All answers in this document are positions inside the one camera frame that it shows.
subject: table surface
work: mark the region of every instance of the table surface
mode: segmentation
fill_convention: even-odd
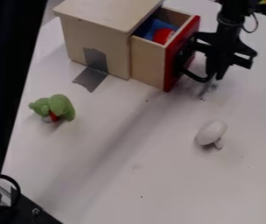
[[[202,16],[213,32],[220,6],[165,5]],[[109,76],[93,92],[72,83],[85,68],[67,58],[60,21],[40,31],[3,172],[67,224],[266,223],[266,17],[242,33],[259,52],[251,70],[232,66],[206,87],[183,78],[169,93]],[[254,26],[252,18],[247,26]],[[193,71],[203,74],[205,57]],[[45,123],[28,103],[67,95],[73,122]],[[228,125],[223,150],[194,136],[206,121]]]

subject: open drawer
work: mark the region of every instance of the open drawer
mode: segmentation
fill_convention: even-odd
[[[134,34],[130,37],[131,78],[168,92],[179,79],[173,71],[175,57],[186,41],[199,30],[200,17],[166,7],[156,10],[152,17],[175,25],[178,30],[164,45]],[[188,67],[193,58],[194,55],[184,67]]]

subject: black frame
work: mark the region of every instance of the black frame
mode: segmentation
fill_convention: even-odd
[[[0,175],[45,7],[46,0],[0,0]]]

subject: green plush toy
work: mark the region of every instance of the green plush toy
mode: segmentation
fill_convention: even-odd
[[[31,102],[29,108],[33,109],[46,122],[55,122],[60,118],[70,122],[76,116],[73,104],[63,94],[55,94],[50,98],[41,98]]]

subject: gray tape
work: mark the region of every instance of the gray tape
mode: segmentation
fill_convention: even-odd
[[[82,85],[88,90],[88,92],[93,93],[101,82],[105,80],[107,75],[107,73],[87,67],[76,79],[73,80],[73,83]]]
[[[105,53],[100,52],[96,49],[90,49],[85,47],[83,47],[83,52],[88,67],[98,69],[105,73],[108,72],[107,58]]]

